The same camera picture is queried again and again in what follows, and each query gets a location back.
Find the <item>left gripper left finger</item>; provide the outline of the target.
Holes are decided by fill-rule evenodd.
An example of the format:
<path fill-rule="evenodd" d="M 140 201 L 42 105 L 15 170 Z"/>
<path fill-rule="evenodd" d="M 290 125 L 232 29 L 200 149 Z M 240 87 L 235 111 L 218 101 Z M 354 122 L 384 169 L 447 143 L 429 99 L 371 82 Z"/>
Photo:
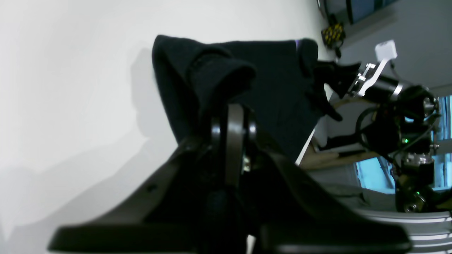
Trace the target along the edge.
<path fill-rule="evenodd" d="M 60 227 L 60 253 L 244 253 L 236 192 L 244 158 L 244 108 L 232 104 L 210 128 L 185 139 L 118 206 Z"/>

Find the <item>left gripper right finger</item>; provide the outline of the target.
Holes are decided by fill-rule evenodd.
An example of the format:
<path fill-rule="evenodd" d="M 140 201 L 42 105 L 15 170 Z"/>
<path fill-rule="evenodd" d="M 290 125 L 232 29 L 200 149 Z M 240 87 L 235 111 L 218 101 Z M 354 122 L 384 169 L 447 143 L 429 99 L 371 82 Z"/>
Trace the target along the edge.
<path fill-rule="evenodd" d="M 412 249 L 398 225 L 371 220 L 341 204 L 298 168 L 244 107 L 244 202 L 257 238 L 254 254 L 405 254 Z"/>

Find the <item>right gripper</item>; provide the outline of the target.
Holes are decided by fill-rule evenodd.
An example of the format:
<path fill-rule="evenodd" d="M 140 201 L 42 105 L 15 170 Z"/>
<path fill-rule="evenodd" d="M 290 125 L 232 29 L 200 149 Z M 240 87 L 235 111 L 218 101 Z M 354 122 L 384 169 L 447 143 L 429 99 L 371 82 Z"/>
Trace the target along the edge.
<path fill-rule="evenodd" d="M 315 82 L 324 84 L 338 95 L 340 99 L 348 94 L 351 97 L 376 99 L 383 95 L 383 89 L 378 84 L 382 73 L 381 63 L 367 63 L 361 68 L 361 63 L 340 65 L 333 61 L 318 61 L 314 67 Z"/>

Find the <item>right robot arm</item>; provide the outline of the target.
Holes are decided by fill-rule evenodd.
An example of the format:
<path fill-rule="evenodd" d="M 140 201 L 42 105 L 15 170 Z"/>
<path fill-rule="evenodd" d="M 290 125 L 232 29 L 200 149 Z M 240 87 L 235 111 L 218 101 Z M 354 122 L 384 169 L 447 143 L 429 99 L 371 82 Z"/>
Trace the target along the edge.
<path fill-rule="evenodd" d="M 384 75 L 387 65 L 393 65 L 392 59 L 368 63 L 363 69 L 360 63 L 317 63 L 316 84 L 329 85 L 344 103 L 363 101 L 373 106 L 360 113 L 352 134 L 328 137 L 315 148 L 341 156 L 374 153 L 384 158 L 392 165 L 398 212 L 451 211 L 451 191 L 437 193 L 431 188 L 439 148 L 439 100 L 423 85 Z"/>

